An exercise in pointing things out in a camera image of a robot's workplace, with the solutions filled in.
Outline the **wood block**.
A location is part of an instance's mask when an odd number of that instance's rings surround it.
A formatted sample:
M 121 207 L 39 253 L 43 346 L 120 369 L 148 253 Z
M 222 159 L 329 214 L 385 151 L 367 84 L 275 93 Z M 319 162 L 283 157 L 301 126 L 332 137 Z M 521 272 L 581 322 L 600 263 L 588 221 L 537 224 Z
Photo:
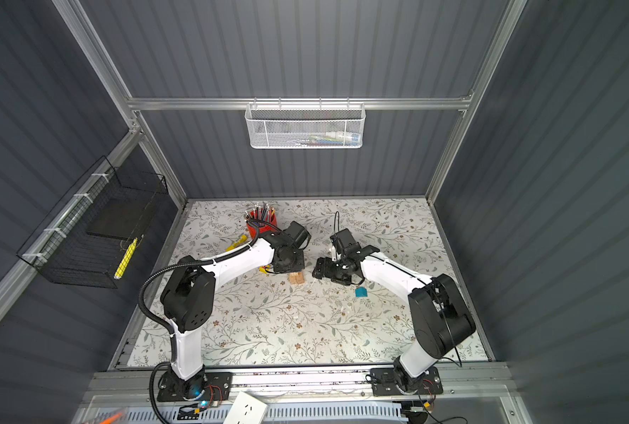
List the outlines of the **wood block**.
M 288 280 L 293 285 L 305 284 L 305 276 L 302 271 L 290 273 L 288 275 Z

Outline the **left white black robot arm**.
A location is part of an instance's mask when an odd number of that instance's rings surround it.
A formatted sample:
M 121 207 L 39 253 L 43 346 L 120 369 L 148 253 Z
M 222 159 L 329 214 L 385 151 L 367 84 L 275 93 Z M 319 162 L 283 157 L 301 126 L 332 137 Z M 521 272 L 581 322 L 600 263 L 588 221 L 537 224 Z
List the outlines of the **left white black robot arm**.
M 204 369 L 201 327 L 211 317 L 217 290 L 261 267 L 277 275 L 302 271 L 310 239 L 307 229 L 293 221 L 284 230 L 258 231 L 250 242 L 224 254 L 199 261 L 185 257 L 171 269 L 160 303 L 171 340 L 170 365 L 179 379 L 189 381 Z

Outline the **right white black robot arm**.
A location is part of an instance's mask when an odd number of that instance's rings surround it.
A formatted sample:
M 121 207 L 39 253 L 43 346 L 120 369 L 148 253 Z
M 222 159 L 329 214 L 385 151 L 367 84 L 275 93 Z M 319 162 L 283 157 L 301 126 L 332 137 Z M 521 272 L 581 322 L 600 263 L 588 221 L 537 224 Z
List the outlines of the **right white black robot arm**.
M 394 293 L 410 310 L 415 341 L 393 363 L 397 389 L 413 394 L 427 371 L 476 332 L 475 319 L 455 281 L 446 274 L 420 274 L 374 246 L 362 247 L 347 229 L 330 237 L 333 254 L 317 260 L 313 277 L 349 286 L 353 277 Z

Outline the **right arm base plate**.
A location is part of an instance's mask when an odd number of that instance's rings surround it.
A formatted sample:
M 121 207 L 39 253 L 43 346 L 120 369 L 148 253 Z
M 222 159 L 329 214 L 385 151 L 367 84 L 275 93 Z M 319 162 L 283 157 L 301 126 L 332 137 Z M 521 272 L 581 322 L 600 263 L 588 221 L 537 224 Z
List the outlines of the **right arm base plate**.
M 402 367 L 374 367 L 365 379 L 376 397 L 420 395 L 434 397 L 443 394 L 442 379 L 436 367 L 430 367 L 418 377 L 411 377 Z

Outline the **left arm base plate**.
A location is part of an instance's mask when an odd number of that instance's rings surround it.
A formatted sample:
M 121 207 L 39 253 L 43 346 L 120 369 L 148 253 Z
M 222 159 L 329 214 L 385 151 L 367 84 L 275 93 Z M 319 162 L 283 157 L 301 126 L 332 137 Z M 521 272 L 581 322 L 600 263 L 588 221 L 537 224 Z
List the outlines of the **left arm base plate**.
M 156 380 L 155 394 L 159 402 L 222 402 L 229 398 L 233 374 L 199 372 L 190 380 L 180 379 L 166 371 Z

